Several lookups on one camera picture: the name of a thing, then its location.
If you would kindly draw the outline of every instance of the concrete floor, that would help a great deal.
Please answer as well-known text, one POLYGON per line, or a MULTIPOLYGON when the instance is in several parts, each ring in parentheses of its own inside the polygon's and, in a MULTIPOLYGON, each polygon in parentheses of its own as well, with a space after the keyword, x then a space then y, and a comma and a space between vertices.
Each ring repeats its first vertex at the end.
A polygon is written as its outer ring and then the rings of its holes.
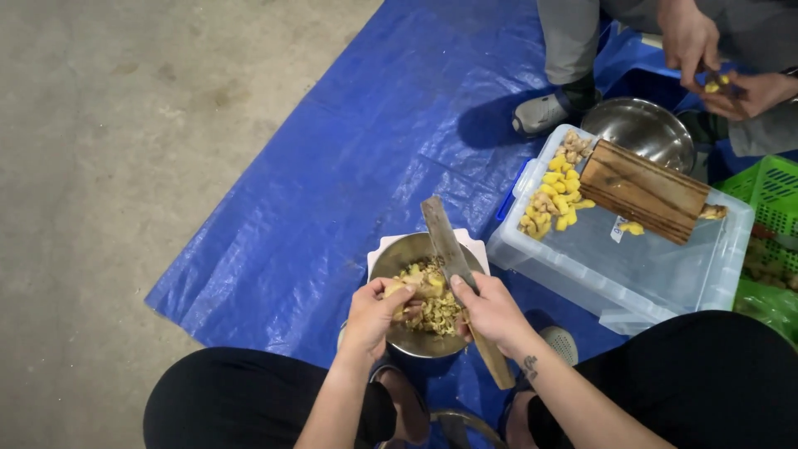
POLYGON ((0 2, 0 447, 142 447, 143 303, 378 0, 0 2))

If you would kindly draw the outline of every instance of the metal bowl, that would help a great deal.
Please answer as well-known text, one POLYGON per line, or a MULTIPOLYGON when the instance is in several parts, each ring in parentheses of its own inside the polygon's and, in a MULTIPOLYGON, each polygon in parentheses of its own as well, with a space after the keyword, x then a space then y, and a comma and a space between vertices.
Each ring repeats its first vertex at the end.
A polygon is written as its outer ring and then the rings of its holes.
MULTIPOLYGON (((460 244, 460 249, 463 250, 465 261, 471 270, 484 272, 480 262, 468 248, 460 244)), ((409 234, 393 242, 380 254, 371 269, 369 280, 398 276, 408 265, 434 254, 435 248, 428 232, 409 234)), ((435 337, 431 332, 411 331, 404 324, 394 324, 385 335, 385 339, 394 348, 424 359, 450 356, 466 346, 465 340, 459 336, 445 336, 442 339, 435 337)))
POLYGON ((696 162, 687 128, 667 109, 640 98, 598 103, 582 119, 582 129, 656 162, 689 174, 696 162))

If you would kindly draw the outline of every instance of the gray pants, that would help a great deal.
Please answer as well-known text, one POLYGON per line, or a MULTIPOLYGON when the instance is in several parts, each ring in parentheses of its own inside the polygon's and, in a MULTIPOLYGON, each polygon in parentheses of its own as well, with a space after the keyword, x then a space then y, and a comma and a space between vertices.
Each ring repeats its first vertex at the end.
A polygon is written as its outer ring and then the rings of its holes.
MULTIPOLYGON (((599 44, 599 8, 644 33, 661 34, 657 0, 537 0, 552 84, 576 81, 593 69, 599 44)), ((724 58, 761 73, 798 66, 798 0, 696 0, 721 34, 724 58)), ((729 123, 737 156, 798 149, 798 105, 778 105, 729 123)))

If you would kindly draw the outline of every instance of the black pants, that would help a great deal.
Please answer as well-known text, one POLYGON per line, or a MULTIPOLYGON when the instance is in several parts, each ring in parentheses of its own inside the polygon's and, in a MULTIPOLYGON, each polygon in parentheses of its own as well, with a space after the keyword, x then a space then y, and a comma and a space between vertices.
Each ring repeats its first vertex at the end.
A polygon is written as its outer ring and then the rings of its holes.
MULTIPOLYGON (((763 324, 731 312, 679 316, 576 369, 680 449, 798 446, 798 355, 763 324)), ((144 412, 150 449, 292 447, 326 370, 235 348, 191 354, 164 374, 144 412)), ((379 383, 366 388, 358 446, 394 431, 379 383)), ((542 449, 570 443, 543 402, 529 404, 542 449)))

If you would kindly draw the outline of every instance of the tattoo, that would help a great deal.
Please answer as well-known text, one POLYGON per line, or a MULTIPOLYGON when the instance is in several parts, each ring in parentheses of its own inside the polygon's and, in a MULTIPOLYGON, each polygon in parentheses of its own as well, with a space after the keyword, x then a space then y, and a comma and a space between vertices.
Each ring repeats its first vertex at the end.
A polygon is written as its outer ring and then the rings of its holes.
POLYGON ((530 382, 535 380, 535 377, 538 376, 538 372, 535 370, 535 362, 537 361, 538 358, 535 356, 526 356, 521 364, 521 372, 523 372, 523 375, 525 375, 530 382))

